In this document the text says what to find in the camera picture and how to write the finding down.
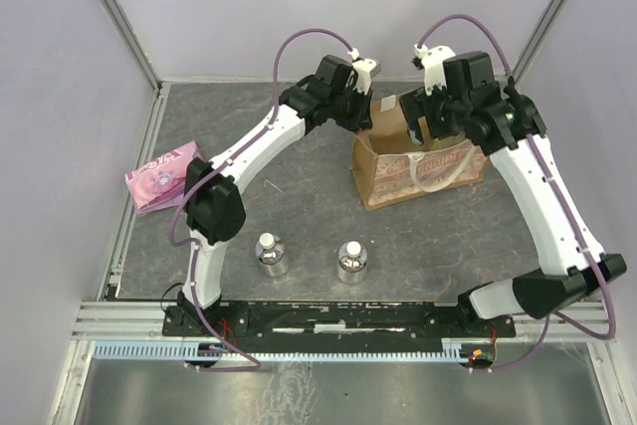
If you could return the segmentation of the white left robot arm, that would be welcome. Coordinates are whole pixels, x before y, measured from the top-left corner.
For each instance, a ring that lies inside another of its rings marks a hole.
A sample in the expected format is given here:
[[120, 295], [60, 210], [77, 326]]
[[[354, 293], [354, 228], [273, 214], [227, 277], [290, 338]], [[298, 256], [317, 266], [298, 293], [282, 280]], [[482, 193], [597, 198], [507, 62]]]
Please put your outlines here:
[[255, 176], [288, 146], [332, 120], [357, 132], [372, 126], [372, 78], [376, 60], [349, 62], [323, 57], [317, 71], [285, 89], [280, 105], [226, 151], [209, 161], [193, 159], [187, 168], [186, 224], [191, 243], [188, 276], [179, 302], [185, 323], [198, 335], [214, 332], [221, 298], [221, 272], [229, 242], [246, 221], [242, 195]]

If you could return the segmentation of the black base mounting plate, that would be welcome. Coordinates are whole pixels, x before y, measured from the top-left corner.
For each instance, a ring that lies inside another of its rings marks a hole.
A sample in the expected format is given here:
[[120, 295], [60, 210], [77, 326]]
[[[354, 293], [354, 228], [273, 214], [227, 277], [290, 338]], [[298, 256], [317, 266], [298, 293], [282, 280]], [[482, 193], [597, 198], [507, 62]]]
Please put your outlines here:
[[321, 325], [344, 325], [345, 335], [374, 334], [439, 338], [467, 332], [469, 337], [514, 337], [512, 317], [471, 319], [454, 304], [431, 302], [256, 302], [222, 301], [204, 311], [213, 328], [239, 348], [255, 337], [318, 333]]

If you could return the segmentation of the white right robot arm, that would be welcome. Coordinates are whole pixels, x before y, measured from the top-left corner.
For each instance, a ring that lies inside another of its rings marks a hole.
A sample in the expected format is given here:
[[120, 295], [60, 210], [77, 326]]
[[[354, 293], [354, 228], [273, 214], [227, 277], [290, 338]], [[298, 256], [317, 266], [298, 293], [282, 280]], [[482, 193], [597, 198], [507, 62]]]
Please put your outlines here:
[[502, 316], [563, 319], [564, 308], [599, 293], [608, 330], [597, 338], [612, 338], [616, 317], [609, 284], [626, 272], [626, 262], [606, 252], [586, 226], [532, 100], [518, 91], [514, 78], [505, 84], [496, 80], [485, 52], [457, 55], [446, 46], [419, 46], [413, 63], [423, 73], [423, 85], [400, 99], [410, 135], [422, 140], [425, 134], [433, 139], [461, 134], [480, 149], [513, 194], [538, 259], [531, 272], [461, 295], [457, 328], [476, 336]]

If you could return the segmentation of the aluminium frame rail front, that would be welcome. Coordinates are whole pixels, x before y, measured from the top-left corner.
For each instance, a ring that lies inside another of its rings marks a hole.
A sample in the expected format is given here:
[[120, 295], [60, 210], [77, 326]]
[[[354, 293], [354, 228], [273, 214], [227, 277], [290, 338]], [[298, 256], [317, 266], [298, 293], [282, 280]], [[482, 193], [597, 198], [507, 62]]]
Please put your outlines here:
[[[580, 325], [598, 333], [605, 332], [609, 326], [606, 310], [601, 302], [577, 303], [566, 308], [565, 314]], [[84, 302], [81, 304], [72, 339], [79, 340], [183, 340], [194, 341], [192, 333], [181, 332], [178, 336], [163, 335], [164, 313], [151, 302]], [[510, 322], [515, 327], [514, 337], [504, 337], [498, 332], [498, 343], [531, 344], [542, 331], [543, 319], [533, 319], [526, 315], [514, 315]], [[319, 327], [318, 333], [344, 334], [344, 325]], [[467, 332], [451, 335], [443, 332], [442, 342], [483, 343], [486, 338], [469, 337]], [[594, 337], [576, 329], [565, 319], [551, 316], [545, 342], [589, 342]]]

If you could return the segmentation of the round clear bottle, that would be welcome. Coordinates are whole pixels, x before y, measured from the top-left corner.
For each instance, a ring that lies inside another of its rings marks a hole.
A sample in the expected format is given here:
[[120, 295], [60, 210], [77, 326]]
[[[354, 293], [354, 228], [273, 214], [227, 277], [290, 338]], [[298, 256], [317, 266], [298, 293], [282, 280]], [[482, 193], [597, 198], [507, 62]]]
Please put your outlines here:
[[289, 268], [285, 251], [285, 242], [279, 236], [263, 233], [255, 245], [255, 254], [262, 272], [269, 277], [284, 275]]
[[366, 248], [358, 241], [348, 241], [340, 246], [337, 257], [339, 279], [349, 285], [361, 282], [367, 272]]

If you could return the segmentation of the brown canvas tote bag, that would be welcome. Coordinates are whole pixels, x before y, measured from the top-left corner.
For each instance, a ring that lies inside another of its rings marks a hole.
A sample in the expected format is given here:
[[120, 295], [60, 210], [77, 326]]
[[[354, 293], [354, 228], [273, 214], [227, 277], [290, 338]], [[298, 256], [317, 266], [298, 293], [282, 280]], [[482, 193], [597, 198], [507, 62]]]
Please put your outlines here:
[[377, 210], [413, 198], [481, 182], [489, 166], [482, 150], [464, 138], [452, 136], [442, 148], [434, 139], [414, 145], [407, 131], [399, 96], [371, 106], [373, 128], [354, 136], [351, 170], [363, 206]]

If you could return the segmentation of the pink tissue pack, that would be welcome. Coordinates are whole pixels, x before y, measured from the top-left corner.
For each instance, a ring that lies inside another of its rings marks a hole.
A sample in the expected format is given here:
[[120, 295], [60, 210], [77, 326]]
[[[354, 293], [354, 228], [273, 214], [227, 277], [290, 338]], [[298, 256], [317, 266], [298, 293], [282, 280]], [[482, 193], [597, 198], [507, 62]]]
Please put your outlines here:
[[128, 172], [124, 182], [135, 214], [177, 206], [184, 195], [187, 166], [196, 158], [202, 158], [200, 148], [190, 141]]

